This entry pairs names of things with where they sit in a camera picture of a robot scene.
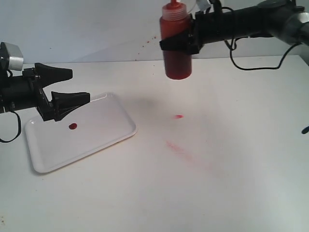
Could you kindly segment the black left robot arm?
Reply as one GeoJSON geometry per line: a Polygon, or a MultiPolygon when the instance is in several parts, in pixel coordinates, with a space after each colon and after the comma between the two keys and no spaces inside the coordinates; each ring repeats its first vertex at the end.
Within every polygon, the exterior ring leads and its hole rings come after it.
{"type": "Polygon", "coordinates": [[[24,58],[17,45],[0,44],[0,111],[36,108],[43,121],[61,121],[72,111],[90,103],[87,92],[52,92],[48,100],[44,88],[73,78],[73,71],[35,63],[23,68],[24,58]]]}

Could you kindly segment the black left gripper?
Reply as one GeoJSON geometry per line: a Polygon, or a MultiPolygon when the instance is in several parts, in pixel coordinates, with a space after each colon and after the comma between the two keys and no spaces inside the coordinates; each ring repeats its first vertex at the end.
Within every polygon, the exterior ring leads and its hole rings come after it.
{"type": "Polygon", "coordinates": [[[61,121],[72,111],[90,103],[91,95],[88,92],[58,93],[52,91],[52,101],[48,100],[43,88],[72,79],[72,69],[35,63],[34,68],[24,69],[22,74],[29,81],[30,89],[34,94],[35,107],[43,121],[61,121]]]}

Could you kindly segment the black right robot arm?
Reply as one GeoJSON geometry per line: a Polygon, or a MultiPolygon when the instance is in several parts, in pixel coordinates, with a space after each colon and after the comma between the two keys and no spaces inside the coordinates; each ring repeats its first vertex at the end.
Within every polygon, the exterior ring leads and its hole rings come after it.
{"type": "Polygon", "coordinates": [[[223,9],[216,0],[212,13],[196,12],[188,29],[160,41],[161,49],[195,55],[205,44],[245,37],[309,44],[309,14],[294,0],[265,0],[248,8],[223,9]]]}

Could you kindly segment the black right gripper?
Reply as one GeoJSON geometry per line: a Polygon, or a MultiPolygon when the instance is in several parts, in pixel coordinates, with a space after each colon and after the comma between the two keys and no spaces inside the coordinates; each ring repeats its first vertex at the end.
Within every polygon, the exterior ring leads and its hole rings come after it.
{"type": "Polygon", "coordinates": [[[162,51],[199,54],[204,46],[205,12],[195,12],[194,17],[191,15],[189,31],[182,31],[159,42],[162,51]]]}

